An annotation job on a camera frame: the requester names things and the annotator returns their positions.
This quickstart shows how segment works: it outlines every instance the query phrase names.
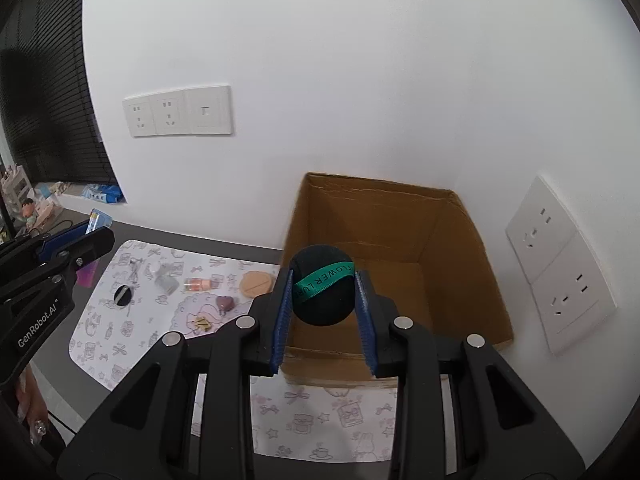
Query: pink heart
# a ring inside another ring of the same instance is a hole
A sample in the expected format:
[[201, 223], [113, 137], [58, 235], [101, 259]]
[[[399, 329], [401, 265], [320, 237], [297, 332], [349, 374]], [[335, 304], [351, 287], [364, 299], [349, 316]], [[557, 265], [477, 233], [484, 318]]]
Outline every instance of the pink heart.
[[222, 312], [229, 312], [234, 307], [234, 299], [231, 296], [218, 296], [216, 305]]

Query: black ball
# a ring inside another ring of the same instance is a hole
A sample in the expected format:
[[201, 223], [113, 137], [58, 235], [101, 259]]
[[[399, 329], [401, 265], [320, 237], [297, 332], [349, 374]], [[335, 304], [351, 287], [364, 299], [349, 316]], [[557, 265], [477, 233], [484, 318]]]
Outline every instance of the black ball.
[[[298, 252], [290, 261], [293, 283], [327, 265], [352, 262], [351, 257], [331, 245], [311, 245]], [[294, 301], [293, 312], [302, 321], [316, 326], [328, 326], [345, 319], [353, 310], [355, 284], [353, 276], [345, 276], [302, 303]]]

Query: white table mat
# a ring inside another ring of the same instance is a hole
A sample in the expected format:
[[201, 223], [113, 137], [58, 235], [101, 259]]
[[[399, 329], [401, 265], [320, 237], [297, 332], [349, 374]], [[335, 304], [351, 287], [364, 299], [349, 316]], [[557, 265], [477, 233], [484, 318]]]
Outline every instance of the white table mat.
[[[130, 262], [142, 260], [138, 272]], [[163, 294], [154, 284], [149, 265], [170, 263], [180, 288]], [[187, 338], [202, 335], [194, 316], [207, 312], [213, 331], [249, 311], [252, 300], [239, 283], [249, 270], [276, 276], [270, 264], [219, 258], [129, 240], [121, 245], [89, 299], [69, 341], [71, 359], [109, 390], [165, 332]], [[213, 278], [220, 286], [209, 292], [185, 292], [185, 278]], [[117, 306], [114, 293], [129, 285], [133, 300]], [[231, 296], [234, 309], [226, 315], [216, 297]], [[205, 376], [196, 391], [191, 431], [200, 433]], [[251, 378], [252, 427], [256, 453], [317, 462], [389, 460], [393, 443], [396, 390], [331, 389], [287, 384], [282, 374]]]

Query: wall switch plate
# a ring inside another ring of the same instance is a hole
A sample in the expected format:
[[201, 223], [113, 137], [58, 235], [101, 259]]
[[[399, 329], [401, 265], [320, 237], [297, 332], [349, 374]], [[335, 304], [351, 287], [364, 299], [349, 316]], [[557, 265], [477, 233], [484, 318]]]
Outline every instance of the wall switch plate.
[[231, 88], [228, 85], [184, 91], [192, 134], [231, 135]]
[[122, 107], [124, 108], [124, 115], [127, 118], [127, 125], [132, 137], [156, 135], [156, 125], [154, 124], [151, 102], [148, 97], [124, 99]]
[[537, 176], [507, 226], [507, 236], [529, 283], [536, 281], [576, 231], [564, 205]]
[[616, 309], [598, 261], [578, 230], [531, 288], [553, 353], [586, 335]]
[[188, 134], [190, 132], [182, 91], [150, 95], [149, 100], [159, 135]]

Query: cardboard box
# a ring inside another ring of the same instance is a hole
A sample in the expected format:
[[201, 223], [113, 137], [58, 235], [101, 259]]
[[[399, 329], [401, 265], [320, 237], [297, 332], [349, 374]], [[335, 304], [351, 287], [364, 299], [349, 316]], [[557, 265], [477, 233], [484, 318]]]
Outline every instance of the cardboard box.
[[[494, 345], [513, 338], [484, 245], [458, 196], [383, 180], [305, 175], [282, 264], [311, 244], [329, 244], [366, 269], [378, 294], [436, 334], [479, 333]], [[325, 386], [372, 381], [355, 314], [328, 327], [292, 316], [282, 370]]]

